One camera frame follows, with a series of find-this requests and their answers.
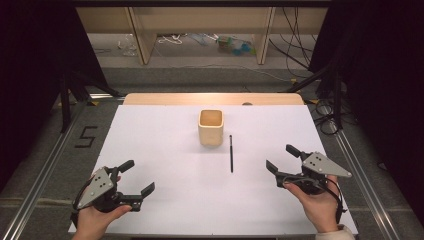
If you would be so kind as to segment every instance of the sleeve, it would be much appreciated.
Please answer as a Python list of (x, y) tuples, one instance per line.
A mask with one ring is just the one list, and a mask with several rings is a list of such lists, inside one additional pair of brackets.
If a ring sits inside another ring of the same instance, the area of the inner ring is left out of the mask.
[(315, 240), (355, 240), (350, 229), (344, 225), (339, 225), (339, 231), (329, 233), (317, 233)]

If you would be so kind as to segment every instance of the black curtain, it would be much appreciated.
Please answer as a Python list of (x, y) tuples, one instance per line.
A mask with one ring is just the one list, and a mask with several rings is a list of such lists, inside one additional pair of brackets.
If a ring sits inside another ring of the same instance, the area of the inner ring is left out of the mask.
[(76, 71), (107, 83), (68, 1), (3, 0), (0, 31), (1, 190), (30, 153), (64, 74)]

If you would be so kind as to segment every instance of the human hand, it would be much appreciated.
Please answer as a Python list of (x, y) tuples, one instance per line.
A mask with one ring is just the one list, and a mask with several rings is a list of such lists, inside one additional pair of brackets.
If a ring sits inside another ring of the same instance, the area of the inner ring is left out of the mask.
[[(336, 176), (328, 176), (328, 179), (337, 183)], [(318, 195), (308, 195), (293, 183), (284, 183), (284, 187), (296, 196), (303, 205), (306, 217), (315, 226), (319, 233), (338, 231), (336, 222), (337, 200), (328, 192)], [(328, 181), (327, 187), (337, 196), (339, 190), (335, 184)]]
[(131, 206), (129, 205), (119, 206), (108, 213), (100, 212), (93, 206), (81, 209), (78, 215), (77, 231), (72, 239), (100, 239), (111, 222), (129, 211), (131, 211)]

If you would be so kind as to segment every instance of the finger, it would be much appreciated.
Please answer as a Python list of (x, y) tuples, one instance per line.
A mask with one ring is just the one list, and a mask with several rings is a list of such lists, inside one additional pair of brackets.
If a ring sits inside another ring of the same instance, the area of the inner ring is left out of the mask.
[(302, 191), (296, 184), (284, 183), (284, 187), (289, 190), (301, 203), (304, 203), (308, 195)]
[(110, 215), (111, 215), (111, 221), (120, 218), (122, 215), (124, 215), (125, 213), (131, 211), (131, 206), (130, 205), (123, 205), (123, 206), (119, 206), (117, 207), (115, 210), (113, 210)]
[(337, 176), (333, 176), (333, 175), (328, 175), (327, 176), (328, 179), (332, 180), (327, 182), (327, 187), (328, 189), (330, 189), (333, 193), (337, 194), (337, 196), (339, 195), (339, 189), (337, 187)]

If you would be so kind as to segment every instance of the gray floor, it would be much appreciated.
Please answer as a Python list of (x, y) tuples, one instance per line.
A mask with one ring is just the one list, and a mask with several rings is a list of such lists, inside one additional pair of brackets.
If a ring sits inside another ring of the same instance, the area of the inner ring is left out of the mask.
[[(248, 35), (237, 37), (250, 41)], [(213, 40), (205, 39), (207, 46), (200, 45), (189, 37), (181, 37), (183, 44), (161, 43), (156, 45), (148, 65), (141, 66), (137, 57), (123, 56), (118, 48), (118, 41), (124, 41), (122, 35), (90, 35), (93, 48), (96, 49), (99, 62), (109, 85), (123, 93), (128, 92), (279, 92), (291, 86), (293, 75), (287, 70), (286, 58), (272, 45), (269, 46), (265, 65), (257, 65), (254, 55), (249, 53), (234, 56), (222, 51)], [(280, 36), (272, 36), (280, 48), (287, 50)], [(311, 36), (302, 36), (306, 48), (313, 49)], [(292, 49), (291, 54), (304, 61), (300, 51)], [(288, 67), (295, 74), (308, 76), (296, 63), (289, 61)], [(319, 82), (301, 90), (304, 99), (315, 99), (314, 91)], [(101, 93), (89, 88), (91, 93)], [(32, 214), (20, 234), (20, 239), (69, 239), (67, 230), (70, 226), (70, 203), (79, 188), (93, 171), (97, 156), (106, 138), (108, 128), (121, 101), (100, 101), (85, 105), (72, 106), (74, 125), (65, 141), (65, 146), (58, 156), (54, 170), (41, 192)], [(308, 105), (314, 118), (325, 107)], [(344, 112), (349, 112), (344, 104)], [(352, 115), (343, 119), (344, 130), (340, 134), (347, 137), (356, 158), (359, 160), (366, 180), (370, 182), (378, 200), (388, 213), (390, 221), (399, 239), (424, 239), (424, 230), (414, 213), (403, 198), (390, 174), (380, 169), (380, 161), (371, 144), (355, 123)], [(77, 148), (88, 144), (90, 140), (80, 139), (85, 127), (96, 127), (86, 131), (95, 139), (89, 148)], [(38, 173), (60, 138), (61, 109), (55, 104), (51, 117), (44, 125), (38, 141), (34, 144), (32, 154), (21, 163), (6, 188), (0, 194), (0, 233), (3, 235), (7, 226), (17, 213), (23, 199), (30, 192)], [(337, 136), (318, 132), (327, 155), (345, 168), (349, 168), (346, 153), (340, 147)], [(384, 239), (379, 221), (376, 221), (369, 202), (358, 185), (358, 179), (340, 179), (344, 197), (350, 212), (357, 223), (359, 239)], [(107, 236), (105, 239), (129, 239), (126, 237)], [(281, 239), (313, 239), (313, 236), (285, 237)]]

